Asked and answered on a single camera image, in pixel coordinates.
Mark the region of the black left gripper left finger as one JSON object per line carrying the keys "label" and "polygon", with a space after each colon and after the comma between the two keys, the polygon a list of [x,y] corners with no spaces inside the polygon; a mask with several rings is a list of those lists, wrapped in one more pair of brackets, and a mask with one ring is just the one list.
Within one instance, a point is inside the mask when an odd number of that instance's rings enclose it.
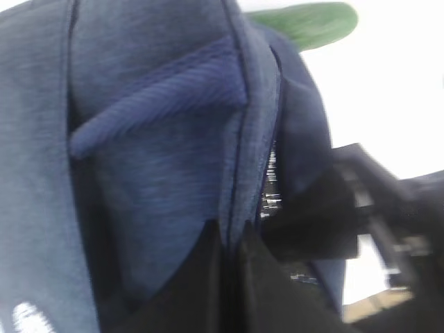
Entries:
{"label": "black left gripper left finger", "polygon": [[219,225],[207,221],[171,279],[115,332],[221,332],[222,245]]}

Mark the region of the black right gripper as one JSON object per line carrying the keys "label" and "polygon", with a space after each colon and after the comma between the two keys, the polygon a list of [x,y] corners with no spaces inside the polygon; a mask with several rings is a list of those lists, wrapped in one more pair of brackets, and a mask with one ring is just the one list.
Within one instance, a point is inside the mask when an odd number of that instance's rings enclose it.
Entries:
{"label": "black right gripper", "polygon": [[[364,229],[388,269],[375,310],[350,321],[359,332],[443,331],[443,172],[400,180],[359,144],[334,149],[357,190]],[[263,222],[278,260],[352,259],[358,254],[355,195],[336,168]]]}

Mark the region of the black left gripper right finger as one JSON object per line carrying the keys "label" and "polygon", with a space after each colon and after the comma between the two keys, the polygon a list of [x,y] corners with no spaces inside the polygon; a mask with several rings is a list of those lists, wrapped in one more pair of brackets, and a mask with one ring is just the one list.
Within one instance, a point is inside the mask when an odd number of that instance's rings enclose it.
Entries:
{"label": "black left gripper right finger", "polygon": [[250,223],[244,226],[237,259],[242,332],[350,331],[291,280]]}

